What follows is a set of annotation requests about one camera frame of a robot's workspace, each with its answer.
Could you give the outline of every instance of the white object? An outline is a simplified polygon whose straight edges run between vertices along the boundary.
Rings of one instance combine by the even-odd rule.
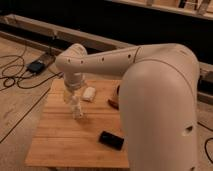
[[[131,171],[197,171],[199,64],[191,50],[159,44],[67,55],[56,58],[67,82],[80,72],[123,77],[119,110]]]
[[[87,87],[82,95],[82,100],[92,102],[95,97],[95,92],[94,87]]]
[[[74,119],[83,117],[79,97],[73,95],[70,99],[69,105]]]

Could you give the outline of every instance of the power adapter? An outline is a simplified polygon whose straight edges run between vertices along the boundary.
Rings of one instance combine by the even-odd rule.
[[[40,74],[45,69],[45,64],[41,61],[33,61],[27,66],[27,71],[33,74]]]
[[[55,61],[55,57],[49,55],[48,53],[42,54],[37,60],[31,62],[27,66],[27,71],[33,74],[40,74],[47,67],[49,67]]]

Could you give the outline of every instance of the small object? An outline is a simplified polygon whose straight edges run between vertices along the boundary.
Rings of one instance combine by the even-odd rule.
[[[95,97],[95,88],[93,87],[87,87],[83,93],[82,99],[84,101],[92,102]]]
[[[108,99],[108,104],[110,106],[112,106],[113,108],[115,109],[119,109],[119,104],[118,104],[118,94],[119,94],[119,89],[120,89],[120,86],[118,86],[113,95],[112,95],[112,98],[111,99]]]
[[[109,103],[109,105],[112,106],[113,108],[119,109],[118,102],[115,102],[115,101],[113,101],[113,100],[111,100],[111,99],[108,99],[108,103]]]
[[[34,61],[27,66],[27,71],[33,74],[39,74],[45,69],[44,63],[40,61]]]
[[[77,96],[73,95],[71,97],[69,105],[74,119],[83,117],[80,100]]]
[[[100,135],[99,142],[112,148],[115,148],[116,150],[121,150],[124,139],[109,132],[103,131]]]

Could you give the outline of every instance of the cable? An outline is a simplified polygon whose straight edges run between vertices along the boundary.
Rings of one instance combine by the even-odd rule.
[[[213,132],[212,128],[207,127],[206,125],[202,124],[201,122],[197,122],[197,123],[198,123],[198,125],[202,126],[203,128],[206,128],[207,130]]]
[[[38,86],[44,84],[45,82],[47,82],[47,81],[50,80],[51,78],[54,78],[54,77],[56,77],[56,76],[59,76],[60,74],[61,74],[61,72],[59,72],[59,73],[57,73],[57,74],[54,74],[54,75],[52,75],[51,77],[49,77],[49,78],[43,80],[42,82],[40,82],[40,83],[38,83],[38,84],[36,84],[36,85],[33,85],[33,86],[29,86],[29,87],[24,87],[24,86],[20,85],[20,83],[21,83],[23,80],[25,80],[25,78],[20,77],[20,78],[18,79],[18,81],[16,82],[16,84],[17,84],[17,87],[19,87],[20,89],[33,89],[33,88],[36,88],[36,87],[38,87]]]
[[[208,143],[209,143],[210,141],[212,141],[212,140],[213,140],[213,138],[209,138],[209,139],[207,139],[207,140],[205,141],[204,149],[205,149],[205,153],[206,153],[207,158],[208,158],[209,161],[213,164],[213,159],[210,157],[209,152],[208,152],[208,149],[207,149]]]
[[[200,123],[200,122],[197,122],[198,125],[202,126],[203,128],[207,129],[208,131],[210,132],[213,132],[213,129],[212,128],[209,128],[208,126]],[[205,153],[206,153],[206,156],[207,158],[209,159],[209,161],[213,164],[213,159],[211,159],[210,155],[209,155],[209,152],[208,152],[208,149],[207,149],[207,145],[210,141],[212,141],[213,138],[208,138],[206,141],[205,141],[205,144],[204,144],[204,150],[205,150]]]
[[[43,93],[43,95],[35,102],[35,104],[24,114],[24,116],[13,126],[13,128],[4,136],[0,144],[10,135],[10,133],[18,126],[18,124],[34,109],[34,107],[45,97],[50,88]]]

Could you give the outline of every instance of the brown object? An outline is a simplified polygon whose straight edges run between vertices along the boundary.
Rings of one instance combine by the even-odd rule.
[[[115,101],[112,101],[112,100],[108,99],[108,103],[109,103],[109,105],[112,106],[113,108],[119,109],[118,102],[115,102]]]
[[[125,146],[114,150],[98,142],[103,130],[123,136],[119,112],[107,104],[120,81],[89,80],[97,90],[93,103],[81,101],[84,118],[73,119],[63,100],[64,82],[53,81],[26,158],[28,166],[128,168]]]

